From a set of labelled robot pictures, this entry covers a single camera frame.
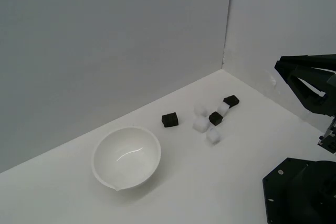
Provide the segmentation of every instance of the black cube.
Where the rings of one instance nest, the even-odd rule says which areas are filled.
[[[163,115],[162,118],[161,118],[161,121],[162,121],[163,126],[165,128],[178,126],[178,124],[179,124],[178,120],[179,119],[177,118],[176,112],[171,113],[171,114],[167,114],[167,115]]]
[[[215,111],[214,113],[212,113],[209,116],[209,121],[214,125],[217,126],[219,125],[223,120],[223,117],[217,112]]]
[[[231,95],[224,98],[223,102],[225,102],[227,105],[230,106],[230,108],[232,108],[236,106],[240,102],[240,100],[235,95]]]

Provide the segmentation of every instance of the white bowl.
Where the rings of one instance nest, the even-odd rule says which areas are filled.
[[[144,183],[160,158],[160,143],[152,132],[125,127],[111,132],[97,145],[91,167],[100,183],[119,191]]]

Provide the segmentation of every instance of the white backdrop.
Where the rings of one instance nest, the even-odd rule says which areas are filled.
[[[221,68],[229,0],[0,3],[0,172]]]
[[[308,112],[274,65],[283,55],[336,54],[335,42],[335,0],[231,0],[223,68],[325,131],[331,118]]]

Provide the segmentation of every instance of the white table surface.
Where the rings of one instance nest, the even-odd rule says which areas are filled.
[[[193,105],[213,112],[232,94],[240,104],[217,126],[223,140],[210,146],[192,129]],[[170,112],[180,125],[165,129],[161,115]],[[127,125],[152,131],[162,158],[144,185],[116,192],[94,178],[91,152]],[[265,175],[286,157],[336,161],[317,145],[320,134],[220,70],[1,173],[0,223],[266,223]]]

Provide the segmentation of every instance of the white cube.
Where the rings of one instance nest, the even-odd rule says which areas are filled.
[[[198,116],[206,116],[206,108],[201,104],[194,105],[194,112]]]
[[[215,128],[210,128],[206,133],[206,139],[212,144],[217,144],[221,139],[221,135]]]
[[[225,102],[222,102],[221,105],[218,107],[217,112],[221,116],[225,116],[229,108],[230,108],[230,105],[226,104]]]
[[[209,128],[210,126],[210,121],[203,117],[203,116],[199,116],[198,118],[196,118],[196,120],[194,121],[194,124],[193,124],[193,129],[201,132],[201,133],[204,133],[207,131],[207,129]]]

